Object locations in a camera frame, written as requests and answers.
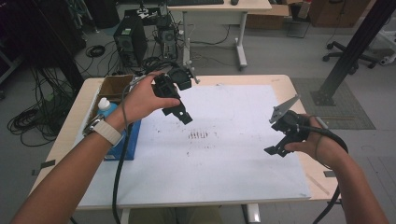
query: scribble marks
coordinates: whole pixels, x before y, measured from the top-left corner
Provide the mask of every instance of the scribble marks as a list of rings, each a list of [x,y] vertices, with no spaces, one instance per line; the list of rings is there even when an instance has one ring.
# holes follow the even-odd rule
[[[190,139],[198,139],[198,138],[207,138],[207,132],[202,131],[191,131],[189,138]]]

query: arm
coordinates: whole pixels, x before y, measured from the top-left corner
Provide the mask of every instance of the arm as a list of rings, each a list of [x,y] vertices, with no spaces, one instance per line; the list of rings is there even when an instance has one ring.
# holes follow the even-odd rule
[[[158,108],[179,104],[178,99],[156,97],[151,87],[153,79],[154,76],[147,76],[125,98],[129,123]],[[119,132],[125,128],[121,106],[106,118],[106,122]],[[85,137],[43,179],[11,223],[66,223],[110,148],[111,144],[98,133]]]
[[[320,127],[315,118],[310,122]],[[340,187],[347,223],[389,223],[362,169],[332,139],[311,133],[305,142],[287,144],[285,149],[302,151],[332,168]]]

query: table surface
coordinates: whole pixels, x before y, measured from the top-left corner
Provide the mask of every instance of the table surface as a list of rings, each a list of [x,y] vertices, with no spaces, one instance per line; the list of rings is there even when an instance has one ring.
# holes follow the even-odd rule
[[[274,89],[276,99],[279,102],[289,100],[295,95],[290,79],[283,75],[263,75],[263,76],[207,76],[199,77],[200,85],[271,85]],[[69,116],[61,129],[61,132],[55,141],[52,150],[49,153],[47,161],[56,160],[58,163],[70,151],[75,143],[78,130],[85,119],[85,115],[90,110],[92,99],[97,93],[98,88],[103,82],[102,78],[90,78],[84,82],[84,85],[76,99]],[[292,110],[298,113],[304,113],[301,102],[296,103]],[[300,162],[304,168],[306,181],[311,191],[311,200],[328,200],[331,198],[336,187],[335,178],[327,178],[323,171],[326,169],[317,162],[310,159],[303,153],[297,153]],[[47,175],[53,168],[47,167],[41,170],[35,186]]]
[[[250,11],[268,10],[271,5],[267,0],[239,0],[236,6],[230,0],[225,0],[222,5],[180,6],[168,7],[171,11]]]

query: floor mat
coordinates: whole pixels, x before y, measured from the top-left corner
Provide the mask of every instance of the floor mat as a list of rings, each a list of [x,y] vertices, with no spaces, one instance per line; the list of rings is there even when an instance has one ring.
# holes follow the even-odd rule
[[[310,92],[319,90],[324,80],[324,78],[291,78],[294,88],[301,95],[306,113],[321,117],[329,129],[375,130],[374,124],[345,82],[341,83],[332,97],[335,106],[315,105]]]

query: white bottle cap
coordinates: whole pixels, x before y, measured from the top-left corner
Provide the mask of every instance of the white bottle cap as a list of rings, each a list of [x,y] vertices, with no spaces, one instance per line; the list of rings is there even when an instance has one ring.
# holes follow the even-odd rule
[[[108,110],[110,108],[110,102],[107,100],[106,97],[100,99],[98,107],[100,110]]]

